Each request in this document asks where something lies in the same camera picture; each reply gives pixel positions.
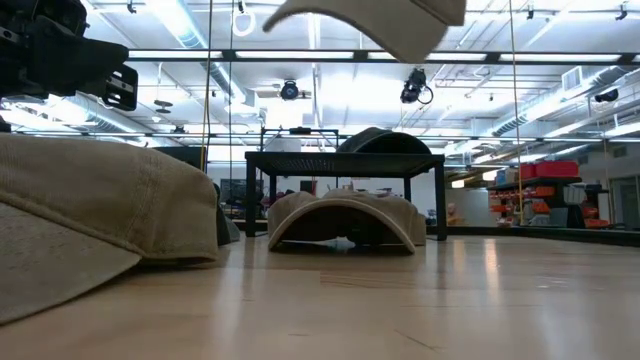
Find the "black table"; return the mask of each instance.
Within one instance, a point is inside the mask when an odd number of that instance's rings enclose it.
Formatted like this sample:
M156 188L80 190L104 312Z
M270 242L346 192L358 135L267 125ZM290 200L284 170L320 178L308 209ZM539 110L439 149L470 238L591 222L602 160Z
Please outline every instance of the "black table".
M411 179L435 169L437 239L447 239L444 194L444 155L246 152L247 160L247 237L256 235L256 170L269 175L269 197L276 199L278 176L372 177L404 180L405 199L411 201Z

